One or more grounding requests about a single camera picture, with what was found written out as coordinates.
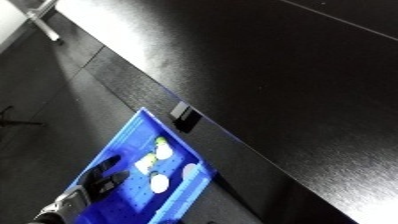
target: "blue plastic tray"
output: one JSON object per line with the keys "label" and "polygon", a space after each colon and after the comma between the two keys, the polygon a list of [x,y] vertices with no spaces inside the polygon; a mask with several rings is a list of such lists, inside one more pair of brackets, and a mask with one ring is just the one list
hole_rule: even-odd
{"label": "blue plastic tray", "polygon": [[[155,139],[159,136],[167,139],[174,154],[169,159],[159,160],[152,167],[153,171],[166,175],[170,180],[166,192],[155,194],[150,189],[148,175],[141,173],[134,164],[147,153],[153,152]],[[216,173],[145,108],[135,114],[85,170],[117,154],[122,156],[122,160],[108,173],[127,169],[131,172],[130,177],[109,197],[82,213],[77,224],[176,223]],[[189,163],[197,165],[183,179],[182,170]]]}

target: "metal leg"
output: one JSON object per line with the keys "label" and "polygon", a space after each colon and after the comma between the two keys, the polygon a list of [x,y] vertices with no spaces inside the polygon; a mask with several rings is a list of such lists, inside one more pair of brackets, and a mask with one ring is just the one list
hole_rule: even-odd
{"label": "metal leg", "polygon": [[54,8],[57,0],[46,0],[37,9],[27,9],[20,1],[11,1],[22,12],[26,14],[30,21],[36,24],[52,41],[62,44],[60,36],[48,26],[41,18],[45,16],[52,8]]}

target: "black table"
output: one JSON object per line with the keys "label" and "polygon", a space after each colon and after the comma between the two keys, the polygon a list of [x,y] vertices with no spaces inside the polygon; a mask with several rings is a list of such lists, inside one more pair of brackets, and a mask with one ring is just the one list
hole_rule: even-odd
{"label": "black table", "polygon": [[398,220],[393,37],[280,1],[58,9],[356,221]]}

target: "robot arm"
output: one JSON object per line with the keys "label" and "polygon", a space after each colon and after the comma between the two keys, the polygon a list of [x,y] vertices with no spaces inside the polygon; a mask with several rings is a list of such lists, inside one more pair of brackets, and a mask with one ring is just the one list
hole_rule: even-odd
{"label": "robot arm", "polygon": [[113,156],[87,170],[76,186],[66,190],[54,203],[44,207],[29,224],[73,224],[81,212],[92,203],[107,197],[130,175],[128,171],[121,171],[103,177],[103,172],[119,160],[120,156]]}

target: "gray floor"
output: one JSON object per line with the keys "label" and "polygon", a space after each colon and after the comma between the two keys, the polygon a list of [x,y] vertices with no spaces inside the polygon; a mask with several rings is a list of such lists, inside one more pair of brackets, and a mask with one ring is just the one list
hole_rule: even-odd
{"label": "gray floor", "polygon": [[[30,220],[140,107],[173,127],[176,96],[63,16],[49,24],[64,45],[32,28],[0,55],[0,108],[14,105],[13,119],[48,124],[1,129],[0,223]],[[184,223],[352,223],[211,121],[179,135],[228,182],[211,184]]]}

